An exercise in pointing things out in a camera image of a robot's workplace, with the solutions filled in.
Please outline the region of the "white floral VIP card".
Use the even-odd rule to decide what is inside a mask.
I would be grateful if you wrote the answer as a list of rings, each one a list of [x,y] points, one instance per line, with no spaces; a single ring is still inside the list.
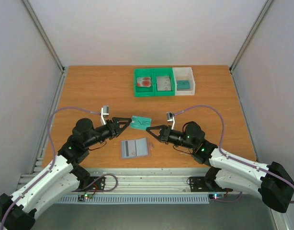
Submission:
[[[172,83],[169,76],[156,76],[157,91],[172,91]]]

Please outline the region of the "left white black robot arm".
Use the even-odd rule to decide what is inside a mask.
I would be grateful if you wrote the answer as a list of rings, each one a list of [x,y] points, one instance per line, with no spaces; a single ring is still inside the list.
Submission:
[[[89,147],[118,137],[131,118],[114,117],[100,127],[80,119],[53,160],[30,182],[11,195],[0,196],[0,229],[30,230],[35,221],[64,195],[90,186],[90,174],[80,166]]]

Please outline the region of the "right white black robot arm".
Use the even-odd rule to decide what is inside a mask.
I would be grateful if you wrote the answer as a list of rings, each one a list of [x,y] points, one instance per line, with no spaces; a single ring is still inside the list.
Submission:
[[[294,181],[281,164],[254,162],[224,151],[207,141],[194,121],[186,123],[182,131],[167,125],[146,131],[159,142],[189,149],[196,162],[209,166],[205,184],[211,190],[221,187],[251,194],[280,213],[285,213],[292,202]]]

